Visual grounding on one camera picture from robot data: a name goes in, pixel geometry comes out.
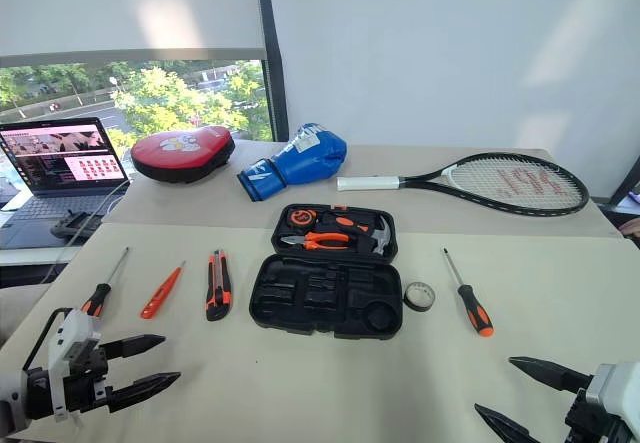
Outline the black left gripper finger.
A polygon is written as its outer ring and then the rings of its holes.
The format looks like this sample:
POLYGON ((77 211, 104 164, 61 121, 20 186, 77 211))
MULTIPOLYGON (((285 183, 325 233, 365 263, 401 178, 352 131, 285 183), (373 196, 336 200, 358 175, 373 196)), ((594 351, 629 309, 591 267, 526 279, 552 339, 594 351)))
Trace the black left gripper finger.
POLYGON ((180 372, 164 372, 138 379, 127 387, 112 391, 107 398, 108 409, 116 412, 141 403, 169 388, 180 376, 180 372))
POLYGON ((164 336, 143 334, 104 343, 100 349, 105 353, 106 359, 127 358, 144 353, 165 340, 164 336))

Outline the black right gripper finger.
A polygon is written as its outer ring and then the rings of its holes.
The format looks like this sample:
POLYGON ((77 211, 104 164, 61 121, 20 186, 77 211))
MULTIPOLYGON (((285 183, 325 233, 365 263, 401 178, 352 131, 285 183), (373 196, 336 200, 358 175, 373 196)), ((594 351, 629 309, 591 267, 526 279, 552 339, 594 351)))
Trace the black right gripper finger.
POLYGON ((539 443, 529 430, 507 416, 485 406, 474 404, 474 408, 483 421, 505 443, 539 443))
POLYGON ((508 361, 534 380, 558 391, 579 392, 587 389, 593 379, 592 375, 547 360, 515 356, 508 361))

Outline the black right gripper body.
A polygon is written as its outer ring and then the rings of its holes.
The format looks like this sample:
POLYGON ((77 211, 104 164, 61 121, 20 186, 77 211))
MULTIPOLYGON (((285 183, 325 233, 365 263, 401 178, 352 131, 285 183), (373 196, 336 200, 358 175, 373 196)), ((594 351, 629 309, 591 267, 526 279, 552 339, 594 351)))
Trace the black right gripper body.
POLYGON ((587 401, 585 389, 578 391, 565 423, 570 428, 566 442, 628 443, 633 440, 631 430, 619 416, 587 401))

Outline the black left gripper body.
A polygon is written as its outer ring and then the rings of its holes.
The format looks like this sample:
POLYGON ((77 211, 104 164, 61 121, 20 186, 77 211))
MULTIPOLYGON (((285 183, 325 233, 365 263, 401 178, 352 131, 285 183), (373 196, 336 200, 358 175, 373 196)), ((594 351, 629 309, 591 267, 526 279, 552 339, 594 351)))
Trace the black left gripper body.
POLYGON ((64 356, 69 375, 63 378, 65 404, 69 412, 82 413, 109 406, 112 388, 105 384, 113 343, 96 346, 94 341, 74 343, 64 356))

